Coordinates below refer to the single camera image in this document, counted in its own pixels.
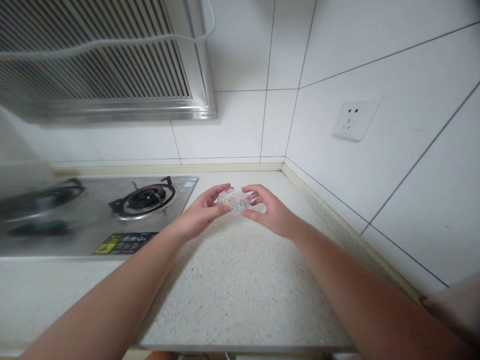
gas stove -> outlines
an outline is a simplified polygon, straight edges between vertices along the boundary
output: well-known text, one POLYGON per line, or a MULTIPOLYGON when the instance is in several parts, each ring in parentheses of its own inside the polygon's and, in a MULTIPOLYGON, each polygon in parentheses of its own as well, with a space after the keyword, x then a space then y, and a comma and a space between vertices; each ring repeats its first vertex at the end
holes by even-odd
POLYGON ((0 259, 130 256, 184 210, 196 176, 70 179, 0 201, 0 259))

hand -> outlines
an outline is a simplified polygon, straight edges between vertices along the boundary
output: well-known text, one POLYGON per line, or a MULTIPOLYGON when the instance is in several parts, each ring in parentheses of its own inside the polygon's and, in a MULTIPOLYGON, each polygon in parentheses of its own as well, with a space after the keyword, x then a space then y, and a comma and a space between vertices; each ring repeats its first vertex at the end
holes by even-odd
POLYGON ((278 236, 291 239, 301 224, 302 219, 291 212, 283 202, 270 192, 263 185, 248 185, 241 188, 244 193, 251 193, 254 200, 251 205, 264 203, 266 212, 262 214, 258 211, 246 209, 242 215, 260 225, 263 225, 278 236))
POLYGON ((170 226, 181 239, 188 241, 200 235, 216 218, 230 211, 228 206, 215 204, 219 194, 230 187, 230 184, 217 185, 200 194, 190 207, 183 212, 170 226))

small transparent box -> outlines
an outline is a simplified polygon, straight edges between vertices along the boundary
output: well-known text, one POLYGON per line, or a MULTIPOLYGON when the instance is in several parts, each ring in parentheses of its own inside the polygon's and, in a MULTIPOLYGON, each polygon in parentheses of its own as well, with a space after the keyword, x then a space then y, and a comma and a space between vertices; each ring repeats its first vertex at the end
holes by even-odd
POLYGON ((233 187, 218 194, 217 205, 226 205, 232 211, 243 211, 250 207, 253 197, 250 194, 237 191, 233 187))

kitchen countertop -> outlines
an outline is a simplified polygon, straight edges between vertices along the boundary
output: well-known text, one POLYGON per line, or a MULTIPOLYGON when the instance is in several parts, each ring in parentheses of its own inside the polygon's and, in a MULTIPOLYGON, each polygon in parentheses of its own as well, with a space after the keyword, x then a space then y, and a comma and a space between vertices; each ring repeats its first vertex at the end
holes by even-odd
MULTIPOLYGON (((199 176, 199 181, 188 204, 213 185, 230 182, 239 188, 263 184, 295 214, 349 247, 337 240, 280 171, 190 175, 199 176)), ((358 244, 352 246, 359 251, 358 244)), ((373 257, 361 254, 358 258, 370 262, 365 265, 382 277, 389 277, 373 257)), ((0 262, 0 355, 24 350, 122 262, 0 262)), ((183 352, 354 350, 295 246, 237 212, 217 219, 181 250, 135 344, 183 352)))

stove label sticker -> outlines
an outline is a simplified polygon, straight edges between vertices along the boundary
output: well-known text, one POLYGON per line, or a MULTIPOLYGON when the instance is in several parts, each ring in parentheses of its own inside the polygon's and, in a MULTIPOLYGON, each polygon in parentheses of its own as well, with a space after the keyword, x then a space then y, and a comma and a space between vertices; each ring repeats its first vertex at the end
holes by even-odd
POLYGON ((158 232, 116 232, 110 235, 92 254, 131 255, 140 250, 158 232))
POLYGON ((192 188, 194 185, 195 185, 195 182, 197 180, 196 179, 192 179, 192 180, 187 180, 185 182, 185 185, 183 185, 184 188, 192 188))

